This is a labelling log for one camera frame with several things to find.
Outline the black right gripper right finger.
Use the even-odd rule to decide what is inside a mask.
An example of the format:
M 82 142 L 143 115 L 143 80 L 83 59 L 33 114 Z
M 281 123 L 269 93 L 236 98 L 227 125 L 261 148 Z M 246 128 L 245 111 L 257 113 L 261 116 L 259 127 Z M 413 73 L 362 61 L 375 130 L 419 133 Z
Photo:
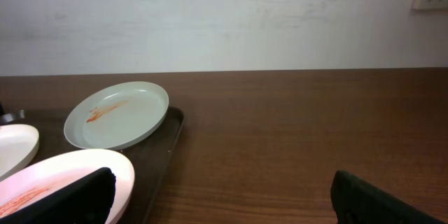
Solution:
M 335 173 L 330 198 L 338 224 L 444 224 L 343 170 Z

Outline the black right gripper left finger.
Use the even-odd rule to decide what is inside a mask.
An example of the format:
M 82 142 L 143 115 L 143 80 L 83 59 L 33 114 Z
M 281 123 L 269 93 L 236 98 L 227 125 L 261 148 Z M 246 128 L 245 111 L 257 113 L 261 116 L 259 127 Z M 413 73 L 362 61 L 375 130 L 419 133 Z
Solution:
M 102 167 L 39 201 L 1 218 L 1 224 L 105 224 L 116 177 Z

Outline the pink plate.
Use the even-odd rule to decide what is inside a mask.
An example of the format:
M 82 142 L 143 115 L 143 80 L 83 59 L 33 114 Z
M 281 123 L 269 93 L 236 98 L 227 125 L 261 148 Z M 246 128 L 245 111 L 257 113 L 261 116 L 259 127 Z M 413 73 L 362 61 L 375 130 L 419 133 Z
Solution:
M 109 168 L 115 176 L 115 196 L 106 224 L 116 224 L 130 201 L 135 172 L 127 157 L 105 149 L 64 153 L 9 176 L 1 182 L 1 216 L 28 207 L 103 167 Z

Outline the grey-green plate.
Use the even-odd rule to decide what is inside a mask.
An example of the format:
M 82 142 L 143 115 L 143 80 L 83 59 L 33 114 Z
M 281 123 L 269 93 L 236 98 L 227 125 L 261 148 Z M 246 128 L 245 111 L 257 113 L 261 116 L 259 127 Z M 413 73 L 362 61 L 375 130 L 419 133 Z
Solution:
M 112 85 L 91 94 L 70 112 L 64 136 L 77 148 L 122 150 L 154 133 L 168 108 L 167 91 L 155 83 Z

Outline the cream white plate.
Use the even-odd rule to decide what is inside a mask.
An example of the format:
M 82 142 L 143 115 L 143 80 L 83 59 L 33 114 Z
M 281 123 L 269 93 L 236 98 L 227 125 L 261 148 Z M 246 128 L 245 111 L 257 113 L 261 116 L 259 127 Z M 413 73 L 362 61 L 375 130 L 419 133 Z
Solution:
M 25 124 L 1 126 L 1 181 L 24 169 L 39 149 L 39 131 Z

